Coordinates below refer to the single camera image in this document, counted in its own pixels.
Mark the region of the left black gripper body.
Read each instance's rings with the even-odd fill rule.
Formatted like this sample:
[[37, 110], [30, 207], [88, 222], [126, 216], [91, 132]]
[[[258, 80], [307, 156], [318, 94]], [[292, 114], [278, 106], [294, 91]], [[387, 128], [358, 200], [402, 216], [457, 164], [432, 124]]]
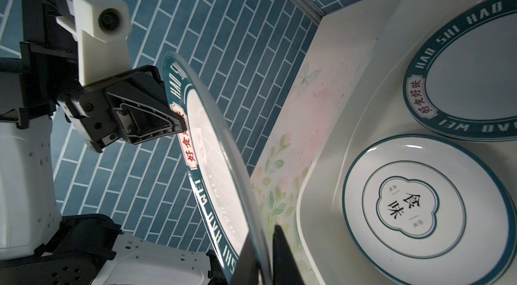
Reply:
[[70, 88], [57, 97], [57, 103], [63, 108], [67, 119], [86, 145], [96, 153], [123, 139], [106, 98], [106, 88], [128, 79], [154, 79], [164, 85], [158, 69], [147, 65], [84, 87]]

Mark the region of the green lettered rim plate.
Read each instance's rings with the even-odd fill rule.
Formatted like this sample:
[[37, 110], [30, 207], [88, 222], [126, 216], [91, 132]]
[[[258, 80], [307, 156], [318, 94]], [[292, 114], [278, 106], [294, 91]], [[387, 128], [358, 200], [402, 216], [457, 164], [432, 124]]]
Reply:
[[186, 123], [178, 134], [183, 159], [211, 246], [229, 283], [241, 259], [258, 277], [239, 276], [237, 284], [272, 284], [267, 238], [249, 172], [217, 103], [189, 63], [175, 52], [163, 63], [170, 109]]
[[413, 118], [471, 142], [516, 139], [516, 0], [486, 0], [415, 53], [403, 80]]

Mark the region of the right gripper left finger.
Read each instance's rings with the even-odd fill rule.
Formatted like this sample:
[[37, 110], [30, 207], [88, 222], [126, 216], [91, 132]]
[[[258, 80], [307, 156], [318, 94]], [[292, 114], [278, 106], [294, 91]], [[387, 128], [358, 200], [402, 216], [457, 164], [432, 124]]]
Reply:
[[237, 267], [230, 281], [231, 285], [258, 285], [259, 267], [251, 242], [246, 242], [242, 248]]

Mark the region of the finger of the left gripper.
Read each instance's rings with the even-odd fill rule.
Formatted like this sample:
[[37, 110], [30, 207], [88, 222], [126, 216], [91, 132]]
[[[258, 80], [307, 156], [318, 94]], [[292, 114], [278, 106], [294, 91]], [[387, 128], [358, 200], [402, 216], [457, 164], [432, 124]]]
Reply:
[[154, 79], [128, 79], [106, 88], [106, 98], [125, 142], [138, 145], [187, 130], [173, 112], [164, 85]]

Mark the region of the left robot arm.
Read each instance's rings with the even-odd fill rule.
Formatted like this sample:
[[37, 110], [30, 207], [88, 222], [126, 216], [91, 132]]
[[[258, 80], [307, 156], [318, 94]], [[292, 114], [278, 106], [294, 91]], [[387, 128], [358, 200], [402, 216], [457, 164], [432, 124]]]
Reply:
[[104, 214], [63, 216], [51, 161], [61, 108], [93, 151], [187, 133], [154, 66], [131, 67], [122, 0], [23, 0], [20, 58], [1, 59], [1, 283], [218, 284], [212, 253], [149, 243]]

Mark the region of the white plate thin dark rim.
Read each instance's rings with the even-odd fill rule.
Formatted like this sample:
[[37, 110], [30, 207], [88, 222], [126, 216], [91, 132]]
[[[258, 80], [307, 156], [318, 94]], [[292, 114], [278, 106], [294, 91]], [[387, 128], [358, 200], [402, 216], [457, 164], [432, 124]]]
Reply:
[[350, 236], [397, 284], [495, 284], [516, 257], [516, 205], [494, 170], [442, 138], [401, 134], [364, 149], [341, 195]]

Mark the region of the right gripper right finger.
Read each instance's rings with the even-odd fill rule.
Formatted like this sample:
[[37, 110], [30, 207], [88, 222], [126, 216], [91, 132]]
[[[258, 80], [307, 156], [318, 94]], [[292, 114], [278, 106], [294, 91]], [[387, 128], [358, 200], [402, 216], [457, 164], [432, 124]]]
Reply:
[[285, 233], [278, 224], [273, 234], [273, 284], [304, 285]]

